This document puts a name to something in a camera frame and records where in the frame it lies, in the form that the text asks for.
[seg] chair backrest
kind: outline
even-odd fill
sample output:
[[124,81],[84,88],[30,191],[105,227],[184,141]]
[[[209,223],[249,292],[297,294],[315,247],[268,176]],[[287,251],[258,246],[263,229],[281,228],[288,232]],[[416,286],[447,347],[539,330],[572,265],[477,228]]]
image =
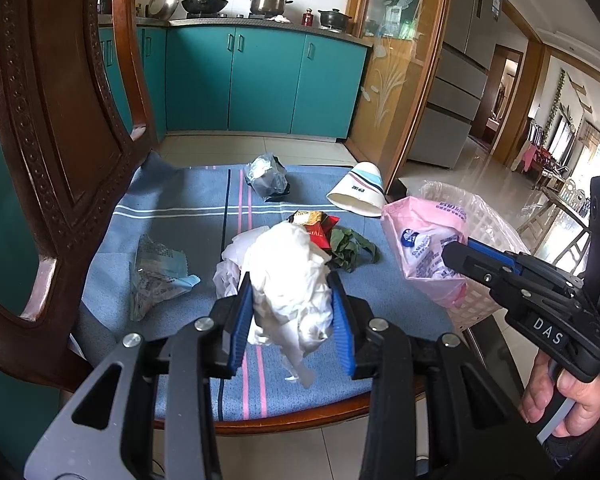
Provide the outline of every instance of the chair backrest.
[[134,1],[113,0],[129,136],[105,75],[96,0],[0,0],[0,143],[40,255],[23,313],[0,305],[0,370],[65,390],[90,371],[67,342],[91,259],[156,144]]
[[568,178],[567,182],[564,184],[562,188],[562,192],[560,193],[560,198],[563,199],[566,203],[569,203],[571,197],[576,193],[578,189],[578,185],[576,181],[572,178]]

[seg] blue gripper pad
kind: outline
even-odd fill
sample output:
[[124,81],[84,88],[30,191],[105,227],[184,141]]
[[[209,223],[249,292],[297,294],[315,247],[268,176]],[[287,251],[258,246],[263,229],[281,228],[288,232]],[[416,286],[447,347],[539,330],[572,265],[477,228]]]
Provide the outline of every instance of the blue gripper pad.
[[234,301],[240,302],[240,311],[231,334],[231,350],[229,353],[228,367],[232,373],[236,373],[242,365],[242,356],[247,346],[247,336],[251,318],[253,317],[253,289],[248,277],[242,280],[240,291]]
[[470,249],[484,254],[485,256],[489,256],[494,260],[498,260],[503,265],[512,269],[515,274],[520,274],[520,270],[516,267],[515,260],[510,256],[507,256],[505,253],[501,253],[499,250],[489,247],[488,245],[485,245],[478,240],[474,240],[473,238],[469,238],[467,240],[467,246]]
[[333,339],[336,343],[338,357],[342,370],[349,377],[353,375],[356,368],[356,354],[353,333],[345,311],[346,297],[342,297],[336,287],[331,288],[331,307],[333,309]]

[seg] chair seat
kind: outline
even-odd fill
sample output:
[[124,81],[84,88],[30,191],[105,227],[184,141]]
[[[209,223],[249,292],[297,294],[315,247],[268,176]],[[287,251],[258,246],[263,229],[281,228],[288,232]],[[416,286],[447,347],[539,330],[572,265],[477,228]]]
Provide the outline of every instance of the chair seat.
[[[88,310],[81,309],[74,332],[87,359],[96,365],[128,332],[141,333],[147,339],[164,337],[208,314],[216,300],[212,283],[216,263],[232,238],[251,228],[274,225],[307,208],[338,216],[339,225],[359,232],[380,250],[379,263],[361,266],[351,274],[339,271],[347,294],[366,299],[376,316],[389,319],[410,335],[437,339],[453,330],[446,311],[403,279],[379,219],[339,210],[325,199],[347,173],[346,168],[290,166],[287,170],[291,192],[286,202],[264,203],[244,182],[241,166],[174,168],[151,153],[116,207],[91,263],[82,297]],[[189,293],[154,306],[143,320],[133,322],[129,319],[129,271],[142,234],[183,251],[189,272],[201,281]],[[109,336],[98,333],[96,325],[104,327]],[[309,355],[306,364],[316,372],[309,389],[287,380],[289,373],[276,347],[247,345],[242,368],[224,384],[222,419],[283,415],[370,390],[370,381],[351,381],[343,373],[331,339]],[[156,418],[164,418],[166,383],[167,379],[161,378]],[[218,390],[219,381],[213,380],[216,419]]]

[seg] lid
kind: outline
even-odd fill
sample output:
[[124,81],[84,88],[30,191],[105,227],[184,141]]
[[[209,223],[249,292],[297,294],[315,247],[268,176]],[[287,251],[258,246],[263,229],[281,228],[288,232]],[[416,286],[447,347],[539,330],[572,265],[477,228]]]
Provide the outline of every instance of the lid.
[[318,12],[320,12],[320,14],[339,14],[341,16],[345,16],[347,18],[350,18],[350,16],[347,16],[346,14],[341,13],[340,9],[319,10]]

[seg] pink plastic bag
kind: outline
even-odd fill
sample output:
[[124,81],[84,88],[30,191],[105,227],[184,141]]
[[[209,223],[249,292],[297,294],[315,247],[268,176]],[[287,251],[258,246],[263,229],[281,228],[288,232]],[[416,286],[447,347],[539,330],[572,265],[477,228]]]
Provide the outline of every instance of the pink plastic bag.
[[404,277],[437,304],[462,305],[466,280],[442,261],[442,248],[467,243],[461,207],[408,196],[382,208],[382,230]]

